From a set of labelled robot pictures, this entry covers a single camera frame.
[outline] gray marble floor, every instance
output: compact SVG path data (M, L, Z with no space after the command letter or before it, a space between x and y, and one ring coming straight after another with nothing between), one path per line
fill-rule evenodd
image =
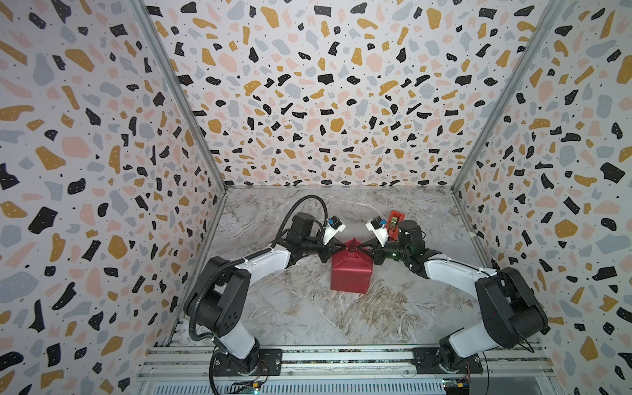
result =
M447 190L397 189L232 189L212 242L211 255L236 259L267 246L289 208L302 196L317 194L329 216L347 224L339 240L367 240L365 223L392 209L416 220L426 245L446 255L480 265L473 243ZM298 211L322 217L315 200ZM365 295L330 290L331 263L308 257L250 287L242 322L266 345L436 343L474 323L480 316L470 295L412 274L387 259L374 266ZM193 342L183 316L171 346L208 346Z

